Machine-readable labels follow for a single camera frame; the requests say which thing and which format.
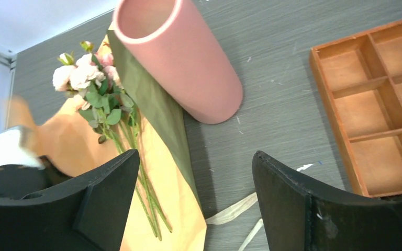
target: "brown wrapping paper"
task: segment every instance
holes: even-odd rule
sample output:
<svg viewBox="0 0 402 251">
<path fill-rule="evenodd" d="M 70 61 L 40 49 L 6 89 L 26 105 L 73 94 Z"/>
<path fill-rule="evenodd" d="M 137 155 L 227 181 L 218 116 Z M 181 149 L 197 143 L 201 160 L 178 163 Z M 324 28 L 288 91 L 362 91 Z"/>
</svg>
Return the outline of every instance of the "brown wrapping paper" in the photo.
<svg viewBox="0 0 402 251">
<path fill-rule="evenodd" d="M 101 47 L 99 51 L 108 52 L 108 47 Z M 118 153 L 112 141 L 98 144 L 99 135 L 76 112 L 76 106 L 75 99 L 67 99 L 57 114 L 43 125 L 37 126 L 25 101 L 14 97 L 8 106 L 8 126 L 21 124 L 31 128 L 36 139 L 32 145 L 33 150 L 38 155 L 48 155 L 60 171 L 77 176 L 102 165 Z M 158 218 L 162 241 L 154 237 L 135 193 L 121 250 L 203 250 L 207 226 L 196 197 L 169 149 L 144 116 L 141 126 L 141 160 L 173 233 L 169 233 L 164 222 Z"/>
</svg>

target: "gray wood grain surface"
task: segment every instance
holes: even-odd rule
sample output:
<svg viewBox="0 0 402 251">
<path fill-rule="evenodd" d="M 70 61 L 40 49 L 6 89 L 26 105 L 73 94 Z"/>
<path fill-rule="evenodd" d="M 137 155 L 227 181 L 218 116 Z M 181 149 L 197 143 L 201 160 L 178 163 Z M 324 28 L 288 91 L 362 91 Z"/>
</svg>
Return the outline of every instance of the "gray wood grain surface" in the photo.
<svg viewBox="0 0 402 251">
<path fill-rule="evenodd" d="M 305 174 L 350 190 L 308 65 L 309 48 L 402 19 L 402 1 L 195 1 L 243 85 L 244 102 L 229 121 L 199 124 L 186 116 L 197 189 L 205 217 L 254 192 L 252 156 L 263 150 Z M 26 98 L 36 123 L 64 102 L 51 75 L 64 50 L 101 42 L 111 13 L 18 54 L 14 94 Z M 205 250 L 237 250 L 260 218 L 258 205 L 233 222 L 209 226 Z M 268 250 L 262 229 L 246 250 Z"/>
</svg>

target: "artificial flower bouquet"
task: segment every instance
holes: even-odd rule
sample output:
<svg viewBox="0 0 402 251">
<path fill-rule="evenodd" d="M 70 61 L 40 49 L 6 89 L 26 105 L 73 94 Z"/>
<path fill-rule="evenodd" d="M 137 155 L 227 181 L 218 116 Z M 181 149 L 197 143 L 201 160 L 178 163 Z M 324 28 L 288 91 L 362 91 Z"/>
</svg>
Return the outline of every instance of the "artificial flower bouquet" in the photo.
<svg viewBox="0 0 402 251">
<path fill-rule="evenodd" d="M 77 60 L 73 53 L 63 53 L 59 56 L 58 60 L 63 66 L 53 73 L 55 90 L 65 92 L 68 98 L 76 100 L 77 112 L 88 122 L 88 126 L 100 135 L 99 144 L 112 140 L 118 153 L 123 153 L 126 146 L 119 134 L 121 131 L 129 146 L 138 149 L 141 114 L 138 106 L 121 85 L 113 55 L 94 53 L 94 45 L 88 41 L 81 42 L 81 47 L 87 54 Z M 142 164 L 140 164 L 135 191 L 153 234 L 161 240 L 162 234 L 157 215 L 161 217 L 170 232 L 172 227 L 164 215 L 148 173 Z"/>
</svg>

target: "flower stem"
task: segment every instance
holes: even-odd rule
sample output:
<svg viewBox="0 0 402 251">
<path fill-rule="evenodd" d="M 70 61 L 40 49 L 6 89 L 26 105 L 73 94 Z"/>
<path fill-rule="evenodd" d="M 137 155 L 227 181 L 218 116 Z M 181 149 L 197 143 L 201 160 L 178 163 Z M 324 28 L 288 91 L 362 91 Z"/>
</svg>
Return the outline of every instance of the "flower stem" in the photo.
<svg viewBox="0 0 402 251">
<path fill-rule="evenodd" d="M 138 149 L 137 145 L 136 145 L 136 141 L 133 138 L 132 132 L 131 132 L 131 128 L 129 128 L 123 121 L 119 123 L 122 132 L 124 133 L 124 136 L 126 137 L 127 141 L 129 142 L 130 148 L 132 149 Z M 155 210 L 154 210 L 154 202 L 151 201 L 152 197 L 150 196 L 150 188 L 149 188 L 149 184 L 144 180 L 144 176 L 146 175 L 144 168 L 142 167 L 141 162 L 139 163 L 139 168 L 140 168 L 140 174 L 138 175 L 138 180 L 141 183 L 141 185 L 143 186 L 144 190 L 146 191 L 146 198 L 147 198 L 147 202 L 149 204 L 150 207 L 150 214 L 151 217 L 148 215 L 148 210 L 144 205 L 144 211 L 147 214 L 147 217 L 149 219 L 149 223 L 152 226 L 152 230 L 153 233 L 155 234 L 155 237 L 158 237 L 158 239 L 161 241 L 162 240 L 162 235 L 161 235 L 161 230 L 159 228 L 159 224 L 158 224 L 158 219 L 157 216 L 155 214 Z"/>
<path fill-rule="evenodd" d="M 109 129 L 108 133 L 110 134 L 110 137 L 115 142 L 115 145 L 118 148 L 119 154 L 125 152 L 126 150 L 124 149 L 124 146 L 123 146 L 121 140 L 119 139 L 118 133 L 114 132 L 112 129 Z"/>
<path fill-rule="evenodd" d="M 144 179 L 149 180 L 149 177 L 147 176 L 146 172 L 144 172 L 144 175 L 145 175 Z M 159 200 L 157 198 L 157 194 L 155 193 L 155 189 L 153 189 L 152 185 L 150 185 L 150 194 L 152 195 L 152 200 L 153 200 L 154 207 L 157 209 L 158 214 L 160 215 L 162 221 L 164 222 L 165 226 L 167 227 L 167 229 L 171 233 L 173 231 L 172 226 L 170 226 L 169 221 L 167 220 L 167 218 L 164 215 L 164 212 L 162 211 L 161 205 L 160 205 Z"/>
<path fill-rule="evenodd" d="M 152 226 L 153 234 L 155 235 L 155 237 L 157 237 L 158 236 L 157 230 L 153 227 L 153 222 L 152 222 L 152 219 L 150 218 L 149 211 L 147 210 L 146 204 L 144 203 L 144 200 L 141 197 L 141 193 L 139 192 L 138 186 L 136 186 L 136 185 L 135 185 L 135 191 L 136 191 L 136 194 L 138 195 L 139 201 L 141 202 L 144 212 L 146 212 L 147 220 L 149 220 L 149 223 Z"/>
</svg>

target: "green leaf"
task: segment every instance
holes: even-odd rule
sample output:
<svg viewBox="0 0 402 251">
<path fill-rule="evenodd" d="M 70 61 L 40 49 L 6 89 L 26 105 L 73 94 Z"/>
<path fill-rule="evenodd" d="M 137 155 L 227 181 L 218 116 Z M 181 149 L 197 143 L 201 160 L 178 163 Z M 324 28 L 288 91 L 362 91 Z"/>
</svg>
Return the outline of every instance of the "green leaf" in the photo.
<svg viewBox="0 0 402 251">
<path fill-rule="evenodd" d="M 93 128 L 93 131 L 97 134 L 103 134 L 103 129 L 101 127 Z"/>
<path fill-rule="evenodd" d="M 125 93 L 120 93 L 119 97 L 121 98 L 122 104 L 127 107 L 133 107 L 135 103 L 133 100 Z"/>
<path fill-rule="evenodd" d="M 119 94 L 119 93 L 121 93 L 121 91 L 122 91 L 122 89 L 121 88 L 119 88 L 119 86 L 117 86 L 115 83 L 113 84 L 113 93 L 117 93 L 117 94 Z"/>
<path fill-rule="evenodd" d="M 113 109 L 111 113 L 107 116 L 107 124 L 113 126 L 119 122 L 121 119 L 121 109 Z"/>
<path fill-rule="evenodd" d="M 68 65 L 66 61 L 62 60 L 62 58 L 58 58 L 58 61 L 63 65 Z"/>
<path fill-rule="evenodd" d="M 93 119 L 98 120 L 99 119 L 98 109 L 94 106 L 92 106 L 92 113 L 93 113 Z"/>
<path fill-rule="evenodd" d="M 101 82 L 101 87 L 99 88 L 98 92 L 100 95 L 104 95 L 105 92 L 108 89 L 108 78 L 105 78 L 102 82 Z"/>
<path fill-rule="evenodd" d="M 66 53 L 65 58 L 67 59 L 68 62 L 70 62 L 70 65 L 73 65 L 75 63 L 75 59 L 73 58 L 72 55 Z"/>
<path fill-rule="evenodd" d="M 93 112 L 90 109 L 87 110 L 79 109 L 78 112 L 81 115 L 81 117 L 83 117 L 87 122 L 95 120 L 95 118 L 93 117 Z"/>
<path fill-rule="evenodd" d="M 97 58 L 97 57 L 95 56 L 95 54 L 93 54 L 93 53 L 92 53 L 92 62 L 95 63 L 95 64 L 98 66 L 98 69 L 99 69 L 100 71 L 103 70 L 103 67 L 102 67 L 102 65 L 100 64 L 98 58 Z"/>
<path fill-rule="evenodd" d="M 91 42 L 88 42 L 88 41 L 81 41 L 80 45 L 81 45 L 82 49 L 84 49 L 84 50 L 87 51 L 87 52 L 93 51 L 94 45 L 93 45 L 93 43 L 91 43 Z"/>
<path fill-rule="evenodd" d="M 125 113 L 131 113 L 133 111 L 132 108 L 127 107 L 127 106 L 121 106 L 120 108 Z"/>
<path fill-rule="evenodd" d="M 98 88 L 96 87 L 95 83 L 91 82 L 90 85 L 87 87 L 87 93 L 98 93 Z"/>
<path fill-rule="evenodd" d="M 102 96 L 99 93 L 88 92 L 85 94 L 85 98 L 90 105 L 96 108 L 101 108 L 103 106 Z"/>
<path fill-rule="evenodd" d="M 102 103 L 103 103 L 103 108 L 104 108 L 104 113 L 105 114 L 110 114 L 110 103 L 108 101 L 109 95 L 106 94 L 102 97 Z"/>
<path fill-rule="evenodd" d="M 98 128 L 99 127 L 99 123 L 96 120 L 89 121 L 88 125 L 91 126 L 92 128 Z"/>
<path fill-rule="evenodd" d="M 106 140 L 107 140 L 107 137 L 105 137 L 105 135 L 101 135 L 101 136 L 99 136 L 99 138 L 98 138 L 98 143 L 99 143 L 99 144 L 102 144 L 102 143 L 104 143 Z"/>
<path fill-rule="evenodd" d="M 110 110 L 117 108 L 120 105 L 118 99 L 116 98 L 116 94 L 112 93 L 108 96 L 108 102 L 110 104 Z"/>
</svg>

